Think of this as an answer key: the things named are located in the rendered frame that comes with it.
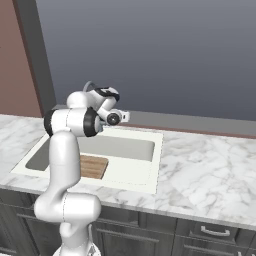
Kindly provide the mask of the grey sink faucet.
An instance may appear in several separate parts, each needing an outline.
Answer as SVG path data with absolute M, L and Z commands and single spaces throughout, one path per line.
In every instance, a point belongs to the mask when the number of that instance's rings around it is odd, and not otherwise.
M 88 81 L 83 87 L 83 92 L 89 92 L 90 90 L 94 90 L 96 88 L 97 86 L 94 82 Z

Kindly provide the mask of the white kitchen sink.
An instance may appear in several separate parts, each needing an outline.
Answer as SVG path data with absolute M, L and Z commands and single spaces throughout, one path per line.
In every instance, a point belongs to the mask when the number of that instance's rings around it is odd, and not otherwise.
M 109 163 L 102 179 L 82 177 L 68 191 L 99 195 L 103 188 L 154 194 L 156 192 L 163 135 L 161 133 L 106 127 L 94 137 L 77 139 L 80 156 L 107 158 Z M 43 193 L 49 186 L 49 143 L 44 135 L 14 167 L 13 172 L 40 178 L 32 190 Z

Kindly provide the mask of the wooden cutting board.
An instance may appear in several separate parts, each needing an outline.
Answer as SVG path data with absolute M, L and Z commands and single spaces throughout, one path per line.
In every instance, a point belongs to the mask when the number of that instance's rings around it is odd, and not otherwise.
M 95 156 L 80 156 L 81 176 L 93 179 L 102 179 L 108 167 L 108 159 Z

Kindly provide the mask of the dark panel under sink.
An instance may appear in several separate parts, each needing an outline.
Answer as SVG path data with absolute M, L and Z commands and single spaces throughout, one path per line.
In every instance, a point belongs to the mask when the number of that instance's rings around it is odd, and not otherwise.
M 176 229 L 176 219 L 173 217 L 115 207 L 103 206 L 100 218 L 163 233 L 173 234 Z

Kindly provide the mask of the grey framed window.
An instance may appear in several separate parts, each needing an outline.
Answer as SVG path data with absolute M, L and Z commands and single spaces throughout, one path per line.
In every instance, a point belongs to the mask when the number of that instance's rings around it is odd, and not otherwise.
M 256 137 L 256 0 L 16 0 L 57 104 L 93 81 L 131 123 Z

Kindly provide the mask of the dark cupboard door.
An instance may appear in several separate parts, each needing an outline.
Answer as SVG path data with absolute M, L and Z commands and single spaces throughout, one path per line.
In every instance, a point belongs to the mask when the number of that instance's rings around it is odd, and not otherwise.
M 0 253 L 52 256 L 61 245 L 59 225 L 38 220 L 37 195 L 0 188 Z
M 102 256 L 171 256 L 174 235 L 123 224 L 95 222 L 93 238 Z

